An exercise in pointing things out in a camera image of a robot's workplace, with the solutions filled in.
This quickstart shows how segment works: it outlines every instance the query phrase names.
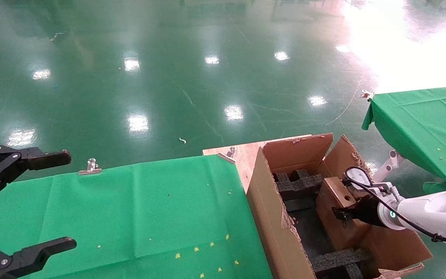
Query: plywood board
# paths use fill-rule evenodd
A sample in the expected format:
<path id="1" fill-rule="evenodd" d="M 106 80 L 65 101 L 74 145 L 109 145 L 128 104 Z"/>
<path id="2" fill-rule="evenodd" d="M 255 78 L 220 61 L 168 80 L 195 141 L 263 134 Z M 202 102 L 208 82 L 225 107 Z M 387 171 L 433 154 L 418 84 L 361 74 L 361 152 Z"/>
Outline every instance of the plywood board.
<path id="1" fill-rule="evenodd" d="M 262 148 L 266 143 L 270 143 L 273 141 L 294 140 L 296 138 L 304 138 L 307 136 L 311 135 L 307 134 L 304 136 L 292 136 L 290 138 L 279 138 L 279 139 L 273 139 L 271 141 L 258 141 L 256 143 L 245 143 L 243 145 L 225 146 L 223 148 L 209 148 L 206 150 L 202 150 L 202 154 L 203 155 L 213 155 L 218 153 L 226 154 L 230 149 L 230 147 L 233 146 L 236 147 L 237 152 L 234 157 L 236 161 L 235 164 L 237 166 L 238 174 L 240 176 L 242 186 L 244 187 L 244 191 L 247 193 L 252 173 L 254 171 L 254 165 L 256 164 L 256 156 L 259 148 Z"/>

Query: floor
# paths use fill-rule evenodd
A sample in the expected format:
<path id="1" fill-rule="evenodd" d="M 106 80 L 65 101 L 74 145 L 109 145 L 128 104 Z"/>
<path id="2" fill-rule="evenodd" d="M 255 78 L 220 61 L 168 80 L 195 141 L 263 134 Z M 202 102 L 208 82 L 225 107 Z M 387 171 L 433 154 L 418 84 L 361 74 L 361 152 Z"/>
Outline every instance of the floor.
<path id="1" fill-rule="evenodd" d="M 23 179 L 327 132 L 376 168 L 390 147 L 361 130 L 361 91 L 442 86 L 446 0 L 0 0 L 0 143 L 73 156 Z M 404 196 L 434 180 L 391 176 Z M 446 278 L 426 242 L 409 277 Z"/>

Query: green cloth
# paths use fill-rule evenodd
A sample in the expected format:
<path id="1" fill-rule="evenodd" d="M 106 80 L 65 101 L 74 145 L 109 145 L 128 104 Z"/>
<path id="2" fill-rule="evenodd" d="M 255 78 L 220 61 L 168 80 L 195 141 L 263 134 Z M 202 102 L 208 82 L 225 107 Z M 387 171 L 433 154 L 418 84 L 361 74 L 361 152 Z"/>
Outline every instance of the green cloth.
<path id="1" fill-rule="evenodd" d="M 446 191 L 446 183 L 441 182 L 425 182 L 423 183 L 424 194 L 430 195 Z"/>
<path id="2" fill-rule="evenodd" d="M 0 192 L 2 251 L 63 236 L 76 249 L 30 278 L 272 278 L 237 169 L 217 155 L 15 182 Z"/>
<path id="3" fill-rule="evenodd" d="M 446 181 L 446 87 L 377 94 L 362 128 L 371 122 L 402 156 Z"/>

